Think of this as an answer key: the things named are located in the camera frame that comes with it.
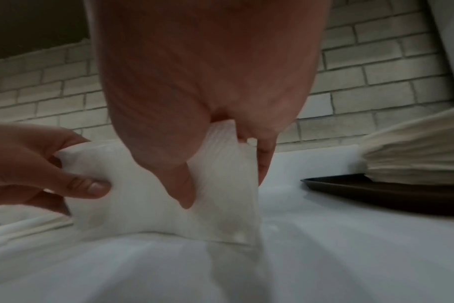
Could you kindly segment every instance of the fingernail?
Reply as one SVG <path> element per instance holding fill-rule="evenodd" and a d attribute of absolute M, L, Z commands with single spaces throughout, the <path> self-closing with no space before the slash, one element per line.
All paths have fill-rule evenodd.
<path fill-rule="evenodd" d="M 89 186 L 87 192 L 90 195 L 102 197 L 106 195 L 110 189 L 111 185 L 109 183 L 96 181 Z"/>

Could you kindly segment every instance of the person's left hand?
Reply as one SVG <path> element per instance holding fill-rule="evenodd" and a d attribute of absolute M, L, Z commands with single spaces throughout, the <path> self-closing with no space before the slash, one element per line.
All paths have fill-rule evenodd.
<path fill-rule="evenodd" d="M 69 214 L 63 197 L 105 196 L 109 183 L 63 172 L 55 157 L 58 150 L 87 141 L 63 128 L 0 124 L 0 205 L 25 204 Z"/>

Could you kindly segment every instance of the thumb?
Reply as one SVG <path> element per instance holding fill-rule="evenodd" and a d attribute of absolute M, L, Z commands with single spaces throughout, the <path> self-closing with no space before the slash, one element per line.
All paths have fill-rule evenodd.
<path fill-rule="evenodd" d="M 187 163 L 174 169 L 150 169 L 150 171 L 159 178 L 167 193 L 179 201 L 182 208 L 192 207 L 196 200 L 196 188 Z"/>
<path fill-rule="evenodd" d="M 20 180 L 17 184 L 49 189 L 63 197 L 84 199 L 103 197 L 111 189 L 108 182 L 66 173 L 45 159 L 35 161 L 31 165 L 30 177 Z"/>

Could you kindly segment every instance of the hand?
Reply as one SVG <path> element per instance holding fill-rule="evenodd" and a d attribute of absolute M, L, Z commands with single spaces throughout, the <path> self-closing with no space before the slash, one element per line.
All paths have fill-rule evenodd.
<path fill-rule="evenodd" d="M 105 196 L 108 183 L 65 173 L 54 156 L 58 150 L 84 142 L 63 128 L 0 124 L 0 205 L 25 204 L 69 214 L 63 197 Z"/>
<path fill-rule="evenodd" d="M 328 0 L 86 0 L 112 123 L 189 208 L 209 124 L 256 138 L 259 183 L 317 70 Z"/>

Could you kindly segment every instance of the black tray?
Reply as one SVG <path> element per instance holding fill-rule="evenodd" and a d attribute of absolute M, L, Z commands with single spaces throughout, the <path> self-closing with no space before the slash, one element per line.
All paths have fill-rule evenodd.
<path fill-rule="evenodd" d="M 308 188 L 404 212 L 454 217 L 454 186 L 373 182 L 363 174 L 302 180 Z"/>

